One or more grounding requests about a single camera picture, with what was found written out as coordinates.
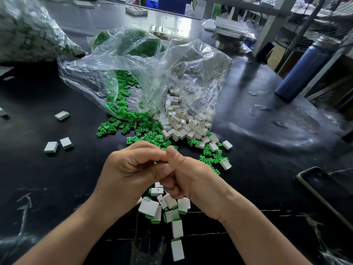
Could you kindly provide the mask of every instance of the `person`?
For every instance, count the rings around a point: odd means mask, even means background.
[[[254,204],[208,165],[182,156],[172,146],[163,151],[141,141],[111,153],[88,200],[15,265],[82,264],[103,233],[156,181],[173,198],[189,197],[223,224],[245,264],[311,264]]]

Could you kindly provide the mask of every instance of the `left hand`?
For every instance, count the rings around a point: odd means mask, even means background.
[[[166,161],[165,151],[146,141],[112,152],[95,190],[78,210],[107,229],[136,205],[148,187],[174,171]]]

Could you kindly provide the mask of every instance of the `phone screen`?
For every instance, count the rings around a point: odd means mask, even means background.
[[[308,169],[300,175],[334,209],[353,224],[353,195],[348,190],[319,167]]]

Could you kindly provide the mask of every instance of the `forearm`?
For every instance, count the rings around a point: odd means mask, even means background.
[[[220,222],[247,265],[311,265],[287,238],[245,197],[227,197]]]
[[[108,228],[86,214],[87,204],[46,235],[14,265],[82,264]]]

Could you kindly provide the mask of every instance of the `blue bottle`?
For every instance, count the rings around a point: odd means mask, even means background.
[[[340,42],[321,36],[307,49],[297,64],[283,79],[275,93],[285,102],[291,102],[307,86],[337,51]]]

